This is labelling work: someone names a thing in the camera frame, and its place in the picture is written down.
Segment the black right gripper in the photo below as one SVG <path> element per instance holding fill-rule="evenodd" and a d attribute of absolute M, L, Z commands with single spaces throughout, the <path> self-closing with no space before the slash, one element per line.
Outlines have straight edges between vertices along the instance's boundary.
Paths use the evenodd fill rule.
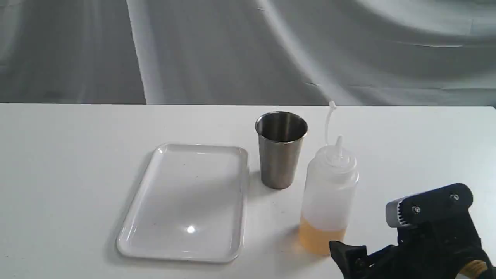
<path fill-rule="evenodd" d="M 368 257 L 368 279 L 492 279 L 494 266 L 482 249 L 471 217 L 453 217 L 397 229 L 398 244 Z M 366 246 L 329 242 L 344 279 L 361 279 Z"/>

